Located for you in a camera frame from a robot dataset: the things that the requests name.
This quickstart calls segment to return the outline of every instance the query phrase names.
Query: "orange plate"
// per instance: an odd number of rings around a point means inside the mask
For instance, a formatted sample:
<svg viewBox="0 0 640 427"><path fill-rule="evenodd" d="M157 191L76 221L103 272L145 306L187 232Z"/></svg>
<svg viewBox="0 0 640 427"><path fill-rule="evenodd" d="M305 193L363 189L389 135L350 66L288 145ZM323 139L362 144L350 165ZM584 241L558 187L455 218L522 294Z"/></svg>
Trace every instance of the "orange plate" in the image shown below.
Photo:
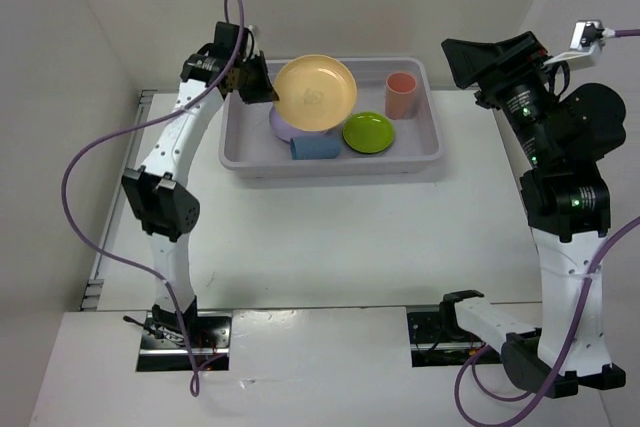
<svg viewBox="0 0 640 427"><path fill-rule="evenodd" d="M351 72L326 55L304 55L278 73L276 110L288 124L307 132L329 130L356 105L358 88Z"/></svg>

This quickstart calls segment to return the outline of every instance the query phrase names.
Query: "table surface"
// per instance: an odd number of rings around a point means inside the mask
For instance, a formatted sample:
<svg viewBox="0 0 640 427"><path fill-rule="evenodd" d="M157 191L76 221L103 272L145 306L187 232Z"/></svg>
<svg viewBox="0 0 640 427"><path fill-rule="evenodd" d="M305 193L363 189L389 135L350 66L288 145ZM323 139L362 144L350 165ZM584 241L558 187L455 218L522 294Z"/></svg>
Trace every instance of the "table surface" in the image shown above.
<svg viewBox="0 0 640 427"><path fill-rule="evenodd" d="M540 320L539 304L503 307ZM466 425L453 400L458 367L411 367L401 307L235 312L229 371L204 374L197 399L188 372L135 372L140 332L123 314L65 315L32 427ZM515 394L501 366L480 366L479 375L493 391ZM525 405L487 398L471 376L462 400L484 422ZM520 425L610 424L598 392L581 389L544 400Z"/></svg>
<svg viewBox="0 0 640 427"><path fill-rule="evenodd" d="M469 92L435 91L444 156L418 174L246 181L218 160L222 115L194 159L202 214L190 272L203 309L434 304L473 288L494 302L540 301L533 239L491 112ZM149 118L175 94L156 94ZM134 142L131 165L160 128ZM118 196L106 246L150 265L146 236ZM148 309L147 274L103 259L99 310Z"/></svg>

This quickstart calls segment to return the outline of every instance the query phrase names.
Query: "pink tumbler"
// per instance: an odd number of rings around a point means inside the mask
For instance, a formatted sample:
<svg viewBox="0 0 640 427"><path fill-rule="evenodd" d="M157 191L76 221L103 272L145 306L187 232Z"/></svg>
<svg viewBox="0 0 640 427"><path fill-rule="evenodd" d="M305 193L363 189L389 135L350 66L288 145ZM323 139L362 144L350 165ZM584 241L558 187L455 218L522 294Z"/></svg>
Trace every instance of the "pink tumbler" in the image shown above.
<svg viewBox="0 0 640 427"><path fill-rule="evenodd" d="M391 120L403 118L416 95L418 82L408 72L395 72L387 77L384 114Z"/></svg>

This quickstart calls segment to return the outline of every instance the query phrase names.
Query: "green plate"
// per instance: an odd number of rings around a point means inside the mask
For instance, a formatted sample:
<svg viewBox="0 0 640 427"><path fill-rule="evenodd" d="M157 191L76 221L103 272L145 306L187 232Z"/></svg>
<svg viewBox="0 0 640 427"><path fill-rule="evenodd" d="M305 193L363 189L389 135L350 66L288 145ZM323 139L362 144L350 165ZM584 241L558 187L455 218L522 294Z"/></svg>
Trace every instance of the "green plate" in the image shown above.
<svg viewBox="0 0 640 427"><path fill-rule="evenodd" d="M362 154L377 154L393 143L393 125L376 112L354 114L344 124L342 137L349 147Z"/></svg>

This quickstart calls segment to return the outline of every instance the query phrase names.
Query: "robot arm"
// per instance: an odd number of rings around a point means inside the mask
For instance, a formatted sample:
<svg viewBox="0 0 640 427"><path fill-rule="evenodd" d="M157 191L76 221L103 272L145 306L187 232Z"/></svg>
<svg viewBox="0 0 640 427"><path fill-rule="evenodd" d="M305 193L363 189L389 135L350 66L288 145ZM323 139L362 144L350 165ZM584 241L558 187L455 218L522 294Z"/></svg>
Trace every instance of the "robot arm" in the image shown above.
<svg viewBox="0 0 640 427"><path fill-rule="evenodd" d="M553 64L593 65L606 33L600 21L581 21L570 51L553 58L531 32L498 44L442 44L456 85L478 84L476 103L505 113L531 164L520 179L521 194L540 258L543 305L540 329L500 312L479 292L456 292L440 304L445 328L454 336L467 331L483 339L501 354L516 387L538 392L590 275L573 345L546 392L551 398L575 395L580 385L604 390L625 384L605 345L602 271L587 273L611 225L609 191L596 161L624 142L625 106L600 84L583 85L562 101L545 88L555 75Z"/></svg>
<svg viewBox="0 0 640 427"><path fill-rule="evenodd" d="M219 22L215 39L187 59L174 111L202 94L228 62L240 28ZM173 287L189 328L197 319L197 301L189 276L189 233L200 215L200 203L187 190L189 170L213 116L237 90L247 104L277 100L264 54L251 28L245 29L241 52L226 78L200 103L170 121L151 153L137 169L126 169L122 185L135 217L149 237L154 269ZM166 287L156 280L154 323L178 332L176 312Z"/></svg>

